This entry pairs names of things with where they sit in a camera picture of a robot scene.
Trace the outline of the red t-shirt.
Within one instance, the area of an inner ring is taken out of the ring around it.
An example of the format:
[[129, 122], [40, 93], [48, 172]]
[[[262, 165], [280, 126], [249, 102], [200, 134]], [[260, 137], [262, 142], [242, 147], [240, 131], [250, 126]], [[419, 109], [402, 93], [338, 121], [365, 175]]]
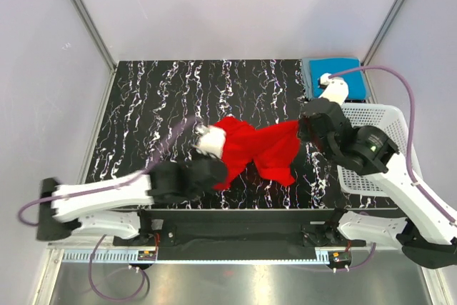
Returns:
[[262, 179], [276, 181], [282, 186], [290, 186], [295, 182], [291, 163], [301, 145], [298, 121], [285, 121], [256, 129], [245, 121], [226, 116], [214, 126], [226, 133], [221, 160], [227, 168], [225, 181], [215, 185], [215, 190], [229, 188], [231, 182], [251, 162]]

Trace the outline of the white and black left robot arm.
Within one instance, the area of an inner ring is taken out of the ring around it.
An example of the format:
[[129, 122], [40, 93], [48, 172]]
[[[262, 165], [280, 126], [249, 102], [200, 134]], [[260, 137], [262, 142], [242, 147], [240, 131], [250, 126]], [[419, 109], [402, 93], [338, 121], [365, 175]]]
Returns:
[[191, 161], [162, 161], [149, 171], [92, 184], [66, 185], [54, 178], [44, 179], [36, 239], [60, 241], [85, 232], [148, 244], [154, 227], [139, 214], [121, 214], [117, 208], [194, 200], [222, 183], [227, 174], [222, 160], [202, 155]]

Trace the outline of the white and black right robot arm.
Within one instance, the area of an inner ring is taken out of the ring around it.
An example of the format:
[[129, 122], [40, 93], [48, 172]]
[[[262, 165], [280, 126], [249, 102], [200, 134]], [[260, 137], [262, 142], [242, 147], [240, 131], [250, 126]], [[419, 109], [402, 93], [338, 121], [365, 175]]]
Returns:
[[305, 245], [365, 241], [399, 249], [427, 269], [456, 264], [456, 210], [416, 172], [408, 172], [413, 149], [407, 146], [408, 127], [396, 107], [314, 99], [304, 106], [298, 136], [337, 165], [345, 192], [373, 191], [390, 198], [404, 214], [383, 218], [335, 209], [323, 223], [302, 227]]

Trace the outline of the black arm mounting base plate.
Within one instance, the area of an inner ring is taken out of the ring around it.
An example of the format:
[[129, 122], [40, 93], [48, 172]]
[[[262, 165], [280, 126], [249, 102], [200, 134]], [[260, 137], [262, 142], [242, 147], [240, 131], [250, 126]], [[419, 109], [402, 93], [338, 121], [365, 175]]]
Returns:
[[158, 246], [159, 260], [187, 262], [298, 260], [314, 257], [303, 243], [304, 226], [327, 221], [332, 209], [154, 209], [140, 211], [134, 239], [114, 246]]

